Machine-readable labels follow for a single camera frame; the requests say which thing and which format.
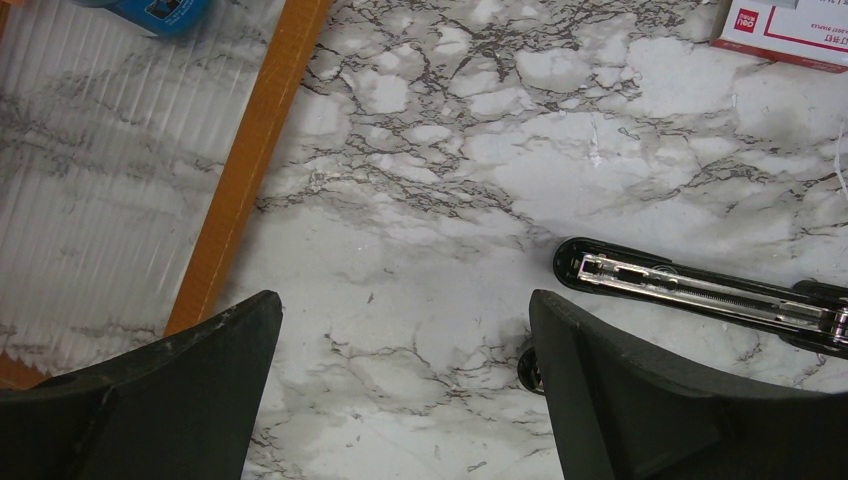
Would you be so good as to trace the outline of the red white staple box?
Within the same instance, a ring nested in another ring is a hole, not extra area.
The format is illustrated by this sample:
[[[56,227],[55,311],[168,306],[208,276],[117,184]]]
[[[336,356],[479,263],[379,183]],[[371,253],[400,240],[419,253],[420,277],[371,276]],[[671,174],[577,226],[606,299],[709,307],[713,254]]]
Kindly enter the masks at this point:
[[[721,1],[710,45],[776,62],[844,73],[847,2]]]

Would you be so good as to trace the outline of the black stapler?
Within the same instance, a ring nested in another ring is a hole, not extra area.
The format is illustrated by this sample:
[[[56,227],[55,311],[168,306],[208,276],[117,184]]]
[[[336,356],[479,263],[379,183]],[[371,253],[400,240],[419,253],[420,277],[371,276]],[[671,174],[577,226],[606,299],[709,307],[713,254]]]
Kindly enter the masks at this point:
[[[720,274],[586,237],[565,240],[552,269],[564,286],[655,303],[772,333],[803,350],[847,358],[847,289],[802,280],[790,288]]]

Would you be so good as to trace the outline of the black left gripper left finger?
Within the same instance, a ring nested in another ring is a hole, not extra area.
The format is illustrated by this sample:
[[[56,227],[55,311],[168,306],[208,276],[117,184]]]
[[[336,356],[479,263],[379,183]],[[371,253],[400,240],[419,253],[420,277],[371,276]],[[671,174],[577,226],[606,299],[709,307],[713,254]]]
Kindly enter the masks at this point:
[[[237,479],[283,320],[265,290],[180,333],[1,394],[5,479]]]

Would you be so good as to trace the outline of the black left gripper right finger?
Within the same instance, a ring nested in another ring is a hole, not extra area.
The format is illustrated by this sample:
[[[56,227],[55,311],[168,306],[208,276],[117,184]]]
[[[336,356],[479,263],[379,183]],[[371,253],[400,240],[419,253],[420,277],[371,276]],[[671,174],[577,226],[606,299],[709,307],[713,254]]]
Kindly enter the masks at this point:
[[[537,290],[529,321],[567,479],[843,479],[847,397],[729,374]]]

